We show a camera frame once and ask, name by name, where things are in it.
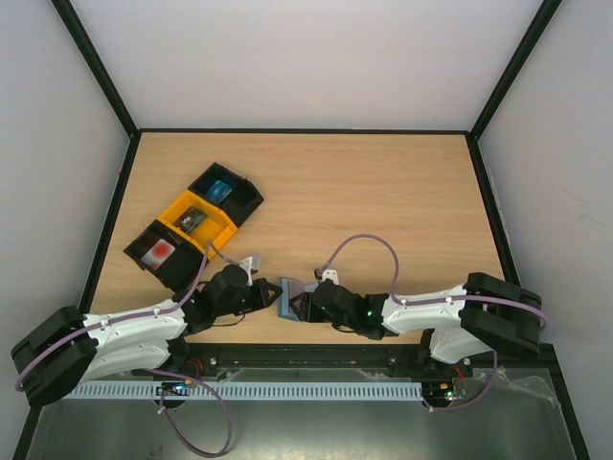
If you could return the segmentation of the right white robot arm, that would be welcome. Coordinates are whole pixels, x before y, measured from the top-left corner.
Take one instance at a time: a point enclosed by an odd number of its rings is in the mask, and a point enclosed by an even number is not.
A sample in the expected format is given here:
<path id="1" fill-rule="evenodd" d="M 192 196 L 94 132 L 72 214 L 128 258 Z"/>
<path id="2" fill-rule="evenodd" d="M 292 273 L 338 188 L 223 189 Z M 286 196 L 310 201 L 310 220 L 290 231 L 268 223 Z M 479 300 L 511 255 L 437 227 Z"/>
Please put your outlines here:
<path id="1" fill-rule="evenodd" d="M 314 284 L 281 280 L 279 315 L 372 340 L 422 333 L 421 370 L 431 376 L 451 364 L 486 352 L 520 359 L 538 357 L 540 332 L 548 319 L 536 293 L 473 272 L 465 283 L 418 295 L 360 295 L 335 276 Z"/>

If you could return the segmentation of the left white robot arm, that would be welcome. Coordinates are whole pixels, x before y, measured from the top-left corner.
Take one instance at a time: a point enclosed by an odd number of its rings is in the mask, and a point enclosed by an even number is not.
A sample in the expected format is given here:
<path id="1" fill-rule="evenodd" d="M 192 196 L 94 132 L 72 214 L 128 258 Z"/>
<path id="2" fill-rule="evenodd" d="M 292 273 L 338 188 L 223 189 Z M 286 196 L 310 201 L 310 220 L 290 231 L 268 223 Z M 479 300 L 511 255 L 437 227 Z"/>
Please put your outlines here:
<path id="1" fill-rule="evenodd" d="M 122 372 L 161 369 L 173 344 L 213 327 L 221 316 L 270 307 L 280 286 L 228 264 L 171 298 L 123 313 L 83 314 L 75 306 L 48 316 L 11 349 L 16 391 L 32 407 L 54 403 L 78 385 Z"/>

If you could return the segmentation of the teal card holder wallet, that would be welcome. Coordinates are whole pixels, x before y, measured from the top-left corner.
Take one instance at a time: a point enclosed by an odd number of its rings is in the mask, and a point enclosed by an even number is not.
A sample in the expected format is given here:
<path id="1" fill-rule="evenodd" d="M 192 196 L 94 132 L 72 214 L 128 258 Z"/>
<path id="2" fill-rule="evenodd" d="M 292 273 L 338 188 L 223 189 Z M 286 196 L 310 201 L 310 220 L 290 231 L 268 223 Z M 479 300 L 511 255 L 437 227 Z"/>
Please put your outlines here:
<path id="1" fill-rule="evenodd" d="M 282 295 L 278 299 L 277 314 L 281 319 L 300 322 L 301 319 L 291 307 L 291 299 L 302 294 L 303 292 L 312 293 L 316 287 L 316 283 L 305 284 L 296 279 L 282 277 L 280 279 Z"/>

